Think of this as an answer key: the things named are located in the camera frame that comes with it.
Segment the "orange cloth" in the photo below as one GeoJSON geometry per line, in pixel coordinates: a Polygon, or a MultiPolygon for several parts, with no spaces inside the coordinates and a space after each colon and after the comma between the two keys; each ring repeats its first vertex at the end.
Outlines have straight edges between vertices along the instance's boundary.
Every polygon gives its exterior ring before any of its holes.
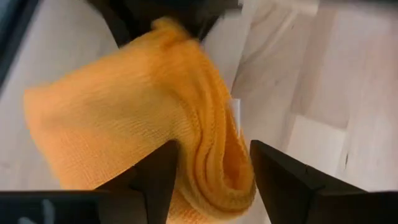
{"type": "Polygon", "coordinates": [[[36,145],[64,189],[94,189],[169,139],[179,152],[169,222],[242,214],[254,174],[230,95],[197,41],[169,19],[119,52],[25,93],[36,145]]]}

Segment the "knitted fabric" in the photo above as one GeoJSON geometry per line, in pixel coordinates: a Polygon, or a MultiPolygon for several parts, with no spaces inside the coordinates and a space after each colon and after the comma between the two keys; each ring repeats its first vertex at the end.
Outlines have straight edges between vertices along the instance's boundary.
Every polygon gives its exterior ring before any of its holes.
{"type": "Polygon", "coordinates": [[[27,90],[30,134],[64,189],[95,189],[170,139],[181,148],[168,222],[241,215],[254,174],[230,95],[200,44],[170,19],[113,55],[27,90]]]}

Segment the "light wood surface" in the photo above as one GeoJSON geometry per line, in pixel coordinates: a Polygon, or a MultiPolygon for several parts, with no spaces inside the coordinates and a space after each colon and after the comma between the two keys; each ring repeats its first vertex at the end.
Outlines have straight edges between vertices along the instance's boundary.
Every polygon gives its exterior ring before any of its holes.
{"type": "Polygon", "coordinates": [[[398,190],[398,15],[307,6],[263,1],[256,12],[232,91],[247,144],[365,190],[398,190]]]}
{"type": "Polygon", "coordinates": [[[229,90],[232,89],[259,1],[262,0],[240,0],[243,5],[242,11],[228,11],[217,20],[203,40],[203,49],[217,66],[229,90]]]}

